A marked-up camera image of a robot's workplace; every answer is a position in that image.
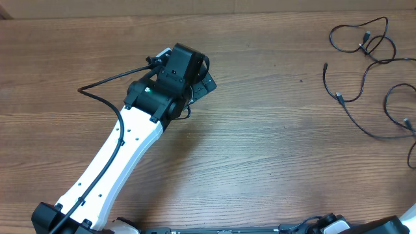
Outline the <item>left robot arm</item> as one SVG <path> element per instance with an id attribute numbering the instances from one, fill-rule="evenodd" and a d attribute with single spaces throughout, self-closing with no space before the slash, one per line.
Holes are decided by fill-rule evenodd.
<path id="1" fill-rule="evenodd" d="M 170 122 L 216 88 L 209 74 L 207 55 L 183 44 L 147 57 L 146 74 L 132 82 L 118 109 L 88 92 L 79 93 L 110 107 L 117 122 L 92 162 L 56 204 L 40 203 L 31 221 L 37 233 L 140 233 L 124 218 L 109 222 L 114 202 L 145 152 L 161 137 Z"/>

